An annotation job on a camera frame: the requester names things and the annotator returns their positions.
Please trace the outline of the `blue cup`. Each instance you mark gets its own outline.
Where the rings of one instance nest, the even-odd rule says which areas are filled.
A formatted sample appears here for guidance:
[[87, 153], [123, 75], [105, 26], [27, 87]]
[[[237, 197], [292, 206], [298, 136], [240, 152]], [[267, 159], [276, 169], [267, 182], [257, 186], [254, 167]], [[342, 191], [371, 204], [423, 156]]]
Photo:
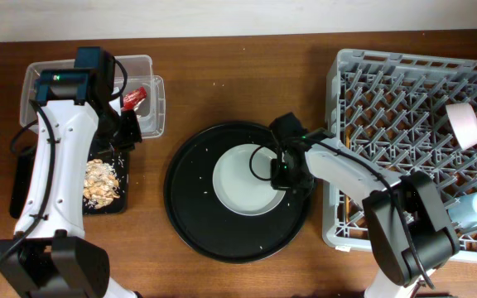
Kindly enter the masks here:
[[459, 203], [448, 209], [448, 214], [460, 228], [477, 226], [477, 193], [461, 196]]

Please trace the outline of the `grey plate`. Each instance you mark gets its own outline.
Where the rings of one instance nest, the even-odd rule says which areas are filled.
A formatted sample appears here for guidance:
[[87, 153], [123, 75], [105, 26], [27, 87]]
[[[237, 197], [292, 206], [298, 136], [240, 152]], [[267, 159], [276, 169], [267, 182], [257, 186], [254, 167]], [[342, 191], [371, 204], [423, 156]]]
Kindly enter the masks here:
[[216, 162], [213, 170], [213, 187], [219, 201], [230, 211], [244, 216], [259, 216], [277, 207], [286, 192], [275, 190], [270, 181], [259, 180], [250, 171], [249, 160], [261, 178], [270, 176], [272, 159], [276, 153], [257, 144], [242, 144], [228, 149]]

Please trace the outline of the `red snack wrapper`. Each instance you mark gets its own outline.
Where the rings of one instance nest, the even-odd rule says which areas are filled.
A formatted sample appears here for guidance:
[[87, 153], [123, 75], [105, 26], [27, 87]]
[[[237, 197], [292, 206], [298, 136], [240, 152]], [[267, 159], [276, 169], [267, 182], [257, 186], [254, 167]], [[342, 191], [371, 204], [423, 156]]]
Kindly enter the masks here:
[[123, 96], [122, 111], [136, 111], [141, 103], [147, 98], [147, 91], [144, 87], [134, 89], [127, 95]]

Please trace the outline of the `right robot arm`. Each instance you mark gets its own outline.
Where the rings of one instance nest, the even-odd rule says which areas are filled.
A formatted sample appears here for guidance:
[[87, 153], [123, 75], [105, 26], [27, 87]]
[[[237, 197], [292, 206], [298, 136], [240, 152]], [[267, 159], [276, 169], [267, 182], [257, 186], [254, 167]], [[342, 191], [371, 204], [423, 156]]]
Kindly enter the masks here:
[[351, 151], [324, 128], [305, 129], [293, 113], [269, 126], [276, 147], [271, 185], [310, 189], [316, 180], [334, 186], [364, 211], [378, 273], [366, 297], [414, 297], [433, 287], [432, 273], [460, 250], [459, 239], [432, 178], [403, 175]]

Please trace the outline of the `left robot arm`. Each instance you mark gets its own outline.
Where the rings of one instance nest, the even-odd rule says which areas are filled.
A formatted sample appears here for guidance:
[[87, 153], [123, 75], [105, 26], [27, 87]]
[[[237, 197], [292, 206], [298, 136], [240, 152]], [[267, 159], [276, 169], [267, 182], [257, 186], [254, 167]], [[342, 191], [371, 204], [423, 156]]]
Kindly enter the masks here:
[[114, 110], [115, 70], [101, 47], [80, 47], [70, 69], [43, 70], [30, 105], [38, 139], [27, 197], [11, 239], [0, 239], [0, 273], [21, 297], [138, 297], [110, 276], [107, 252], [86, 241], [84, 176], [89, 150], [131, 151], [142, 141], [134, 111]]

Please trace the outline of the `rice and nut scraps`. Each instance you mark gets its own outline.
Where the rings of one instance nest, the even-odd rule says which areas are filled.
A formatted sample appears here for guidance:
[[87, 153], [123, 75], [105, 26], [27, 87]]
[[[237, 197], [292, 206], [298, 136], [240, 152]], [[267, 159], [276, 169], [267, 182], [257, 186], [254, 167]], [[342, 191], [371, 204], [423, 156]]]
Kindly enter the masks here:
[[84, 176], [84, 206], [102, 209], [120, 198], [118, 193], [120, 180], [115, 169], [100, 159], [87, 162]]

